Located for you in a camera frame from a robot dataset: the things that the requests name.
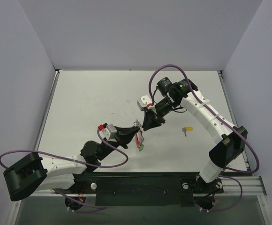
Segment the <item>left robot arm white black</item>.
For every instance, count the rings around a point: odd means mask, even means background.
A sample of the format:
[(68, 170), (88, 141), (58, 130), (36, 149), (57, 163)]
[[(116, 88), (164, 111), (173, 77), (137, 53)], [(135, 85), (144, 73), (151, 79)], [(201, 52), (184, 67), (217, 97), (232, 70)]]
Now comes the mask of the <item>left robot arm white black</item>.
[(26, 151), (26, 156), (13, 165), (6, 166), (3, 173), (10, 200), (19, 201), (35, 191), (53, 188), (79, 192), (83, 186), (82, 180), (74, 176), (102, 168), (101, 161), (113, 151), (127, 157), (118, 147), (127, 149), (140, 130), (136, 126), (121, 128), (112, 124), (100, 125), (97, 134), (101, 142), (87, 141), (80, 153), (70, 157), (35, 150)]

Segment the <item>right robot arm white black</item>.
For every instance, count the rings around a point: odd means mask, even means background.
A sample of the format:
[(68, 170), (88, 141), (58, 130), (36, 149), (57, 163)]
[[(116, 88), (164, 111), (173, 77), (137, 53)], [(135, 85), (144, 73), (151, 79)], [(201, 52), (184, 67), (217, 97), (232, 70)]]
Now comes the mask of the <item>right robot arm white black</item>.
[(195, 189), (201, 193), (219, 189), (219, 175), (244, 152), (247, 130), (222, 117), (192, 81), (183, 79), (172, 83), (165, 77), (157, 83), (157, 90), (163, 96), (160, 102), (154, 104), (149, 96), (142, 96), (137, 101), (139, 109), (144, 112), (143, 130), (160, 127), (165, 123), (164, 117), (178, 106), (186, 109), (216, 144), (209, 151), (206, 166), (196, 175)]

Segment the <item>key with yellow tag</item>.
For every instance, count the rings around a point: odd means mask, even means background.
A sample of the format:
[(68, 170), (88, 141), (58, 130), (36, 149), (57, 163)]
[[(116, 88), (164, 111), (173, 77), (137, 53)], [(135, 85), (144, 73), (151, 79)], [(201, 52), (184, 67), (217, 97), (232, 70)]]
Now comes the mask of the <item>key with yellow tag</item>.
[(193, 131), (193, 127), (183, 127), (182, 131), (183, 131), (183, 133), (184, 133), (184, 135), (186, 137), (188, 131)]

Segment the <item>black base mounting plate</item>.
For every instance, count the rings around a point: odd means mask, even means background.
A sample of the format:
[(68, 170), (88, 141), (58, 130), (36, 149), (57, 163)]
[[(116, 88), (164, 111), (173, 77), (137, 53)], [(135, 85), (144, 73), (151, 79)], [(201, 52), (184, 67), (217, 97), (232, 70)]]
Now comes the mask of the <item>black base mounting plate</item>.
[(194, 206), (210, 204), (222, 194), (221, 179), (205, 183), (196, 172), (93, 172), (74, 175), (69, 188), (56, 188), (66, 195), (95, 194), (95, 205)]

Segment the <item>keyring bunch with coloured tags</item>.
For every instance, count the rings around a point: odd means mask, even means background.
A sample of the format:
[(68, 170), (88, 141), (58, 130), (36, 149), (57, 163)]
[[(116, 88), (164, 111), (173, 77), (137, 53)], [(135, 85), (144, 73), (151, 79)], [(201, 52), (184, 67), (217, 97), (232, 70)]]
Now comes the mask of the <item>keyring bunch with coloured tags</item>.
[(133, 123), (133, 126), (139, 128), (138, 132), (135, 134), (135, 142), (136, 142), (136, 147), (138, 148), (138, 151), (142, 151), (144, 149), (144, 136), (143, 136), (142, 125), (139, 122), (139, 120), (135, 120)]

